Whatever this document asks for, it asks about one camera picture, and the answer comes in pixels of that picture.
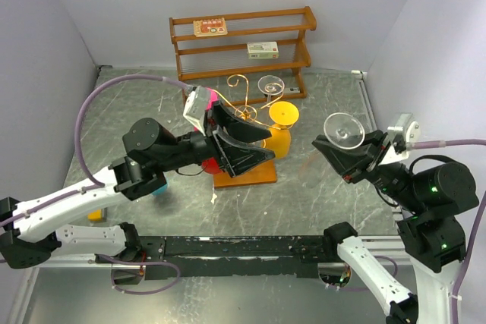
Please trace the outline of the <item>clear wine glass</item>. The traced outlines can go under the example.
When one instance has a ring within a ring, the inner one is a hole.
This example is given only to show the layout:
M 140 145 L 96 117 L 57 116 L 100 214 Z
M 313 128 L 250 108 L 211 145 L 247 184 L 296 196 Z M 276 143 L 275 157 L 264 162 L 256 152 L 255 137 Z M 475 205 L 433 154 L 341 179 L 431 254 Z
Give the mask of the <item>clear wine glass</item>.
M 323 139 L 331 151 L 348 152 L 362 145 L 365 139 L 365 128 L 354 116 L 345 112 L 329 115 L 323 123 Z M 324 178 L 329 162 L 324 154 L 314 147 L 298 171 L 301 186 L 307 189 L 316 187 Z

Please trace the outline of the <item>red wine glass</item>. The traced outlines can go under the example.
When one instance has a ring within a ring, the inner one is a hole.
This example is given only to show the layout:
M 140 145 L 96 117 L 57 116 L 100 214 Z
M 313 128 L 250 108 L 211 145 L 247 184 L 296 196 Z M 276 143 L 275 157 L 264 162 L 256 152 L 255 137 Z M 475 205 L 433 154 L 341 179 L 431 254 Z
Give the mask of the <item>red wine glass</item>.
M 206 161 L 203 161 L 201 163 L 201 168 L 203 169 L 204 172 L 211 175 L 217 175 L 222 171 L 219 168 L 219 165 L 214 158 L 210 158 Z

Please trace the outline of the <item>yellow wine glass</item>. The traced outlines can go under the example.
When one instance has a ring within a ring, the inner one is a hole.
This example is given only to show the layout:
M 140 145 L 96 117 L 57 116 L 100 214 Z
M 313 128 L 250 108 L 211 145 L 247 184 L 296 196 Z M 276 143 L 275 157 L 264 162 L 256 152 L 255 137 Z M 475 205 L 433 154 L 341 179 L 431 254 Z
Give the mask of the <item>yellow wine glass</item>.
M 262 147 L 273 151 L 275 159 L 283 159 L 289 153 L 290 128 L 298 121 L 299 110 L 291 102 L 278 101 L 270 106 L 269 116 L 273 124 L 268 127 L 270 137 L 263 141 Z

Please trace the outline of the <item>pink wine glass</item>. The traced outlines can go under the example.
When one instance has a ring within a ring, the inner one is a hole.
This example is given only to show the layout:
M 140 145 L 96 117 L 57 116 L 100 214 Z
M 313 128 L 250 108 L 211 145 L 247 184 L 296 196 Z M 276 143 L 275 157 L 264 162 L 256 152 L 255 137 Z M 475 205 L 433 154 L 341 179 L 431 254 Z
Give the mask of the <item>pink wine glass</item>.
M 193 119 L 191 122 L 196 131 L 204 134 L 204 118 L 214 102 L 219 99 L 217 94 L 207 88 L 199 88 L 194 91 L 194 100 L 191 104 L 190 115 Z

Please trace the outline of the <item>frosted clear tall glass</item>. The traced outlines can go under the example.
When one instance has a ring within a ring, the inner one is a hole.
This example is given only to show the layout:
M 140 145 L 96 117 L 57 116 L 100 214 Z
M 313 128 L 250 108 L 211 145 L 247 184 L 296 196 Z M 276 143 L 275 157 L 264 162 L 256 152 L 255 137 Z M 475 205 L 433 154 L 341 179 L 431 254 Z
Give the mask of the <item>frosted clear tall glass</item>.
M 273 98 L 277 99 L 283 94 L 285 89 L 284 81 L 274 75 L 266 75 L 259 79 L 257 82 L 259 91 L 267 97 L 267 104 L 273 101 Z

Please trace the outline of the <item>blue wine glass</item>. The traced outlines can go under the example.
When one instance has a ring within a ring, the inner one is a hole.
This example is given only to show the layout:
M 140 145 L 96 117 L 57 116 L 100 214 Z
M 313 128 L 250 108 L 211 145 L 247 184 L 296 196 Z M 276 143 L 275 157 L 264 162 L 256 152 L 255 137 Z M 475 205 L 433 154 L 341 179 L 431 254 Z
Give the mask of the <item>blue wine glass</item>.
M 167 190 L 167 187 L 168 187 L 168 184 L 164 184 L 163 186 L 160 186 L 157 189 L 155 189 L 151 194 L 155 197 L 159 196 Z

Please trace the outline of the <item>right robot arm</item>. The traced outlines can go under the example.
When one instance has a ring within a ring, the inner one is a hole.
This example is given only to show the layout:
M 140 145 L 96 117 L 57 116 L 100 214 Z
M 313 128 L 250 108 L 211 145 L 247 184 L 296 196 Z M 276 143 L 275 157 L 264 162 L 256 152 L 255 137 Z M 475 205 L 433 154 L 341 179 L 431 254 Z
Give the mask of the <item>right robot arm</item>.
M 347 222 L 325 230 L 323 255 L 333 262 L 342 259 L 352 268 L 380 304 L 387 323 L 458 323 L 459 292 L 474 238 L 465 235 L 456 216 L 472 209 L 483 213 L 485 208 L 469 168 L 441 155 L 430 155 L 439 164 L 419 173 L 391 161 L 415 147 L 447 146 L 445 141 L 409 142 L 404 133 L 375 131 L 350 147 L 320 135 L 312 144 L 344 182 L 366 180 L 409 212 L 397 228 L 415 271 L 417 291 L 398 283 Z

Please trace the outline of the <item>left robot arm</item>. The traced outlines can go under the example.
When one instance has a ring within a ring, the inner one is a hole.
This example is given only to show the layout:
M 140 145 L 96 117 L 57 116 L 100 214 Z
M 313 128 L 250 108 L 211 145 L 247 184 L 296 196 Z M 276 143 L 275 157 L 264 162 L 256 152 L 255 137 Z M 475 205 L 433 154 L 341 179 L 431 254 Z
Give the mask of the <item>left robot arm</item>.
M 93 177 L 29 201 L 1 201 L 1 261 L 26 269 L 54 256 L 95 254 L 103 260 L 138 262 L 142 244 L 127 222 L 111 227 L 76 226 L 94 210 L 139 200 L 166 186 L 164 174 L 215 159 L 234 178 L 274 159 L 257 145 L 271 133 L 234 116 L 221 102 L 203 110 L 203 125 L 179 137 L 153 118 L 133 124 L 123 138 L 126 154 Z

